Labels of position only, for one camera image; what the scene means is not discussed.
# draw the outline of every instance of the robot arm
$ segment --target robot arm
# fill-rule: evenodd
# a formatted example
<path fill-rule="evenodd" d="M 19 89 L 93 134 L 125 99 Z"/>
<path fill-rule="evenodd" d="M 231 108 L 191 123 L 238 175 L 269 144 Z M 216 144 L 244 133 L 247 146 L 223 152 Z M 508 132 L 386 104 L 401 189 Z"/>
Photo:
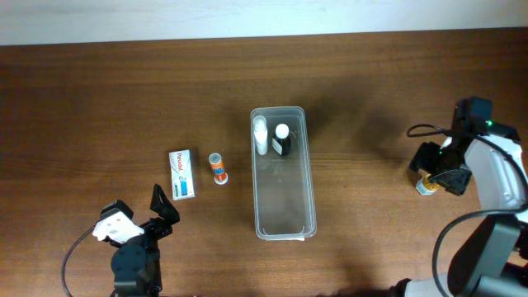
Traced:
<path fill-rule="evenodd" d="M 163 288 L 158 240 L 172 233 L 180 215 L 159 185 L 154 185 L 150 209 L 159 217 L 137 226 L 132 222 L 134 212 L 117 200 L 103 209 L 93 230 L 99 241 L 119 248 L 111 261 L 115 276 L 112 295 L 158 297 Z"/>
<path fill-rule="evenodd" d="M 472 97 L 455 108 L 451 131 L 443 145 L 424 143 L 410 164 L 431 174 L 428 181 L 462 195 L 475 176 L 483 210 L 519 210 L 526 206 L 526 174 L 516 130 L 491 121 L 490 101 Z M 478 135 L 497 148 L 472 137 Z M 440 277 L 454 296 L 528 296 L 528 269 L 507 263 L 512 251 L 528 260 L 528 211 L 515 215 L 489 215 L 451 261 Z M 414 280 L 405 297 L 442 296 L 435 281 Z"/>

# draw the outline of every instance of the wooden table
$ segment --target wooden table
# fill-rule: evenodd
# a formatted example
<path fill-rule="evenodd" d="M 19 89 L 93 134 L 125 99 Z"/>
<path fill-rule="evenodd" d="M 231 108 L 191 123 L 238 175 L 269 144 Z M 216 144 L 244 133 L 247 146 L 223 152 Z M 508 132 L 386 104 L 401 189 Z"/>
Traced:
<path fill-rule="evenodd" d="M 528 29 L 168 40 L 0 48 L 0 295 L 60 296 L 64 254 L 102 207 L 143 223 L 168 153 L 191 149 L 196 198 L 160 241 L 163 295 L 314 296 L 431 276 L 436 236 L 479 207 L 420 196 L 405 130 L 448 127 L 478 95 L 528 138 Z M 301 106 L 318 232 L 266 242 L 254 228 L 250 112 Z M 217 186 L 207 157 L 224 157 Z M 478 221 L 452 231 L 445 270 Z M 115 249 L 90 236 L 70 257 L 74 296 L 108 296 Z"/>

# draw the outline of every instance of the dark bottle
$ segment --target dark bottle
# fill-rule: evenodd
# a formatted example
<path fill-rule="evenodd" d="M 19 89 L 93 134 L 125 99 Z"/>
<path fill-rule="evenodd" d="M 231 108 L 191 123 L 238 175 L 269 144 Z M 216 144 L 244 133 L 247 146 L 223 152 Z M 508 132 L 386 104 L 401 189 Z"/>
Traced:
<path fill-rule="evenodd" d="M 271 140 L 271 146 L 280 156 L 285 156 L 290 153 L 290 128 L 288 128 L 287 125 L 280 124 L 275 128 L 275 134 Z"/>

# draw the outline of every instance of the clear plastic container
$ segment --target clear plastic container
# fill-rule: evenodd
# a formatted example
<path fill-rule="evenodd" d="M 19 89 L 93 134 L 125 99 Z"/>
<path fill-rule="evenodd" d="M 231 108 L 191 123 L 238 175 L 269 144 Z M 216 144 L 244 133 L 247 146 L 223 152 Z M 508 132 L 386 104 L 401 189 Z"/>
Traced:
<path fill-rule="evenodd" d="M 257 153 L 253 119 L 267 122 L 268 150 Z M 251 113 L 253 195 L 257 236 L 265 240 L 304 239 L 315 235 L 314 190 L 308 136 L 300 107 L 257 108 Z M 280 156 L 271 146 L 278 124 L 290 128 L 291 150 Z"/>

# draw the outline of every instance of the white bracket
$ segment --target white bracket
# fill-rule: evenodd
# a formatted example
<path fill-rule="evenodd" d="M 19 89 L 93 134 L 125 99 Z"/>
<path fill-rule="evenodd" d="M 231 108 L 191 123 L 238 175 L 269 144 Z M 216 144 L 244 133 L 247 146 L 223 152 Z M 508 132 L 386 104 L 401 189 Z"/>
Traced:
<path fill-rule="evenodd" d="M 122 211 L 97 222 L 92 235 L 102 241 L 108 236 L 118 243 L 126 243 L 132 237 L 143 234 L 143 228 L 137 226 Z"/>

